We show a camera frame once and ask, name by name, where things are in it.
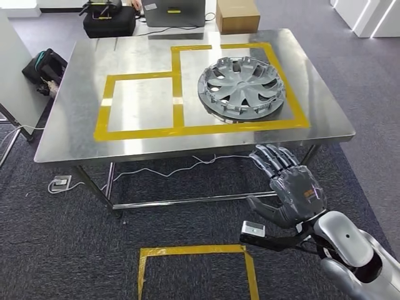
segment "robot finger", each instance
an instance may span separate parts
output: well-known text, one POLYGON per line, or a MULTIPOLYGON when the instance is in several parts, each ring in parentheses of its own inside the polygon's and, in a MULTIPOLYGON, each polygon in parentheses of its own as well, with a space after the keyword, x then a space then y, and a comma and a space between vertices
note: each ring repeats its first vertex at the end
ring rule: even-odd
POLYGON ((253 159, 256 164, 259 165, 263 169, 263 171, 266 172, 266 174, 269 178, 274 178, 276 176, 276 174, 271 168, 270 165, 267 164, 265 161, 263 161, 260 156, 255 154, 255 153, 251 153, 250 158, 253 159))
POLYGON ((293 155, 293 153, 289 150, 284 147, 279 147, 279 150, 286 156, 286 158, 288 158, 293 166, 298 166, 300 164, 296 156, 293 155))
POLYGON ((274 145, 268 144, 266 148, 274 153, 285 169, 290 167, 291 162, 283 153, 274 145))
POLYGON ((268 159, 268 162, 270 163, 277 172, 283 170, 284 167, 282 167, 282 165, 279 162, 279 160, 278 160, 275 153, 269 151, 268 148, 263 145, 257 145, 256 148, 265 155, 268 159))

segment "table top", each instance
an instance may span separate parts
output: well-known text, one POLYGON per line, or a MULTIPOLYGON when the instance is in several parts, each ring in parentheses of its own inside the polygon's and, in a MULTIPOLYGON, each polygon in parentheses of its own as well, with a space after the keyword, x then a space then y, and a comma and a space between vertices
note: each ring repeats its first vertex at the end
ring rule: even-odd
POLYGON ((288 29, 78 41, 35 156, 59 165, 231 153, 254 144, 349 141, 355 130, 288 29), (251 56, 288 93, 268 121, 226 124, 199 100, 217 59, 251 56))

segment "yellow tape square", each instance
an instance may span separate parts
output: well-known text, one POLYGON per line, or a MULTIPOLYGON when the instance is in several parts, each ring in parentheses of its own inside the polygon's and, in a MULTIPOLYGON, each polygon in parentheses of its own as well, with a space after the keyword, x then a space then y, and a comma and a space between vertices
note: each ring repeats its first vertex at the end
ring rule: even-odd
POLYGON ((137 298, 142 299, 144 284, 144 271, 148 257, 168 255, 190 255, 190 254, 212 254, 212 253, 243 253, 247 270, 247 280, 250 290, 251 300, 259 300, 259 290, 256 279, 254 263, 251 256, 242 245, 205 245, 205 246, 183 246, 183 247, 158 247, 141 248, 137 272, 137 298))
POLYGON ((123 139, 165 138, 169 136, 191 136, 198 134, 238 133, 244 131, 266 131, 292 128, 309 128, 310 125, 303 112, 294 92, 286 78, 272 45, 268 42, 252 42, 246 44, 221 44, 221 49, 262 48, 283 80, 286 88, 286 100, 294 118, 288 120, 240 122, 205 126, 185 126, 183 116, 184 99, 182 97, 180 51, 210 50, 211 45, 173 46, 171 48, 171 72, 152 72, 138 74, 109 75, 106 78, 94 137, 97 141, 115 141, 123 139), (115 82, 118 80, 171 78, 173 96, 173 127, 158 129, 143 129, 134 131, 108 131, 111 105, 115 82))

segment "black bag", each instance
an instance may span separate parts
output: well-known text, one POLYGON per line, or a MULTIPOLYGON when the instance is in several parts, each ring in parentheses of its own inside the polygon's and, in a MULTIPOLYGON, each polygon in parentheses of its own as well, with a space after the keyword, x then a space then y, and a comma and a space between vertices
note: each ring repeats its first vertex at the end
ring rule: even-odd
POLYGON ((131 36, 135 30, 135 9, 124 6, 112 19, 93 19, 88 13, 84 20, 84 29, 91 39, 117 38, 119 36, 131 36))
POLYGON ((39 93, 48 96, 49 90, 46 82, 54 81, 60 86, 66 66, 66 61, 49 48, 34 57, 22 73, 36 85, 39 93))

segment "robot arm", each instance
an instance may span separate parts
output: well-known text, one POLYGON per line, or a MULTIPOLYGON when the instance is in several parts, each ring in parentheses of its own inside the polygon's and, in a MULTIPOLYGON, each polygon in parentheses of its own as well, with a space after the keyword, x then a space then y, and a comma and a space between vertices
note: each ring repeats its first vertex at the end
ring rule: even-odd
POLYGON ((282 201, 281 207, 248 198, 251 208, 282 228, 302 230, 294 237, 266 237, 265 226, 245 221, 241 241, 274 251, 297 248, 312 237, 318 245, 321 267, 337 288, 353 299, 400 299, 400 264, 371 235, 350 219, 328 211, 323 190, 306 166, 288 150, 257 145, 251 157, 271 179, 269 186, 282 201))

